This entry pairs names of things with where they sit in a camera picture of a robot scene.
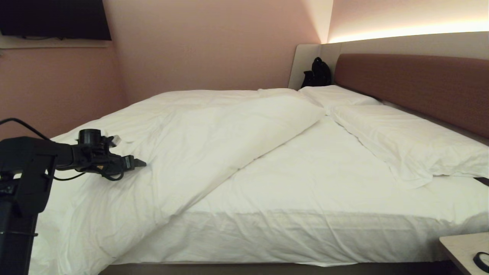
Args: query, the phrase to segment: white pillow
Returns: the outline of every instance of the white pillow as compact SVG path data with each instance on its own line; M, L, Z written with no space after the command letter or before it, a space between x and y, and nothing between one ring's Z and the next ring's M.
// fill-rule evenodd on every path
M281 96L287 94L289 96L297 97L304 99L318 107L323 107L323 105L313 98L310 98L309 96L306 96L304 94L298 93L296 90L292 89L287 89L287 88L273 88L273 89L258 89L258 95L260 97L274 97L274 96Z
M336 85L324 87L304 87L299 93L310 97L323 105L326 114L331 115L331 109L342 105L380 105L376 99Z
M433 176L489 178L489 147L389 106L339 106L333 119L385 161L405 188Z

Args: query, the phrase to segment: headboard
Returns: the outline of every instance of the headboard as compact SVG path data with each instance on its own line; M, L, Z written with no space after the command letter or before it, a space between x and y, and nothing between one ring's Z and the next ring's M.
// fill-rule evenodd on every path
M489 138L489 60L341 54L337 85Z

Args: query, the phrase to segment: bag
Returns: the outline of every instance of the bag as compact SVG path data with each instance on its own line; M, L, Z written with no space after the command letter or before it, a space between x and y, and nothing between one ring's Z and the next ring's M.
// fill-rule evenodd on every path
M304 82L301 88L305 86L318 87L331 85L331 71L321 58L316 57L312 63L312 70L304 72Z

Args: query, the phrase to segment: mattress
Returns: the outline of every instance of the mattress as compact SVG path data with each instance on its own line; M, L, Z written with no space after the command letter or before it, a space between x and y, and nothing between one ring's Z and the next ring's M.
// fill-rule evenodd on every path
M115 264L444 260L440 236L486 231L489 188L435 177L397 188L388 168L326 116L255 160Z

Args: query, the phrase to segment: wall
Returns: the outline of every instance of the wall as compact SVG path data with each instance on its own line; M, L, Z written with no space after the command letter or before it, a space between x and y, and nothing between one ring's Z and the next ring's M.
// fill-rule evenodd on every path
M130 102L172 90L287 87L318 44L301 0L106 0Z
M328 42L333 0L302 0L321 44Z
M488 0L334 0L329 43L489 30Z
M0 119L53 137L127 106L113 47L9 49L0 56ZM9 122L0 140L30 132Z

